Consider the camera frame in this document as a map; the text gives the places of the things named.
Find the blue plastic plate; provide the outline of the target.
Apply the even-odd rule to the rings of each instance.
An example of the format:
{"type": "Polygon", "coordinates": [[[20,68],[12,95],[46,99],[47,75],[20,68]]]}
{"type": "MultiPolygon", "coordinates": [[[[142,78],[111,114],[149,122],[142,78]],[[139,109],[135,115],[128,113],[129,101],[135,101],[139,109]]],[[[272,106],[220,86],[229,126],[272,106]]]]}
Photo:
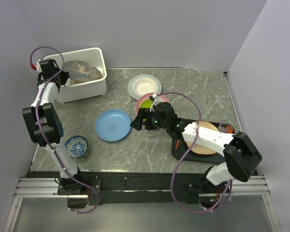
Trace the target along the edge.
{"type": "Polygon", "coordinates": [[[100,114],[95,121],[95,132],[103,140],[115,142],[130,132],[131,119],[122,110],[112,109],[100,114]]]}

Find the beige floral plate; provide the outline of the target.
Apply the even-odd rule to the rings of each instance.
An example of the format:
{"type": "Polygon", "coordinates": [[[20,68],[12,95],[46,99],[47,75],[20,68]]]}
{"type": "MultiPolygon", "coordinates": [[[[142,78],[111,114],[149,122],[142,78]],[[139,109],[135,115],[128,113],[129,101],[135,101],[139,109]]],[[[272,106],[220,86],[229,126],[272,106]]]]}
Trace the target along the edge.
{"type": "Polygon", "coordinates": [[[100,79],[101,72],[97,69],[72,68],[70,71],[70,85],[81,84],[85,82],[100,79]]]}

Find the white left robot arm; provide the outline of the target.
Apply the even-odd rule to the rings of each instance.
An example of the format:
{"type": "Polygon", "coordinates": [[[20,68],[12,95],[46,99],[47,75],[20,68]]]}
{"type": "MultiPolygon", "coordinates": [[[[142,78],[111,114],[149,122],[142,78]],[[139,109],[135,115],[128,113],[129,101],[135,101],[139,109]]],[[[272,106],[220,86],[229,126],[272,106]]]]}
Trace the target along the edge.
{"type": "Polygon", "coordinates": [[[59,187],[68,193],[81,194],[86,191],[86,181],[65,147],[63,126],[54,108],[55,98],[69,73],[60,69],[53,59],[40,60],[32,67],[40,68],[40,73],[36,99],[22,110],[29,136],[53,159],[60,173],[59,187]]]}

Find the grey deer plate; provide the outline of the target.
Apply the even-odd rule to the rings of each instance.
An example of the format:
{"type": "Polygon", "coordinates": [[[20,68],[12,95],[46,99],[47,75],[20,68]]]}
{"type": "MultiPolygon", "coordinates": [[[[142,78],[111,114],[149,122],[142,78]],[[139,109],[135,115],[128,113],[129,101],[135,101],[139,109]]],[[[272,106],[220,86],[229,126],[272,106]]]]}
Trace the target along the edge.
{"type": "Polygon", "coordinates": [[[101,72],[93,64],[80,60],[65,62],[64,71],[77,83],[95,81],[101,77],[101,72]]]}

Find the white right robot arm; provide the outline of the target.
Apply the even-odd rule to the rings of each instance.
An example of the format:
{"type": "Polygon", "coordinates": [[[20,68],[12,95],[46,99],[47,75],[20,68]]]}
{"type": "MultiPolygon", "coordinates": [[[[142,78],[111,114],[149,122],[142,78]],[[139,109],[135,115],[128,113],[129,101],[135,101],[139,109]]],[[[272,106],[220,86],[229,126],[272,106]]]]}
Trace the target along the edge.
{"type": "Polygon", "coordinates": [[[178,117],[168,102],[141,108],[130,126],[137,131],[162,128],[175,140],[198,144],[220,154],[225,161],[210,167],[196,183],[201,193],[213,192],[229,180],[247,182],[262,161],[260,152],[244,132],[231,134],[202,127],[178,117]]]}

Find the green plate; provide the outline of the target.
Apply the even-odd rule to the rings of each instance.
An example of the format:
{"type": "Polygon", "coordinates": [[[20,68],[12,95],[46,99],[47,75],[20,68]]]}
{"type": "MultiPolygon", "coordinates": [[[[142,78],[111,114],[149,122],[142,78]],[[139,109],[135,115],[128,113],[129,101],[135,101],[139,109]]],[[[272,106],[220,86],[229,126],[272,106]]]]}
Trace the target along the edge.
{"type": "Polygon", "coordinates": [[[152,105],[152,101],[150,99],[146,99],[141,102],[140,108],[150,108],[152,105]]]}

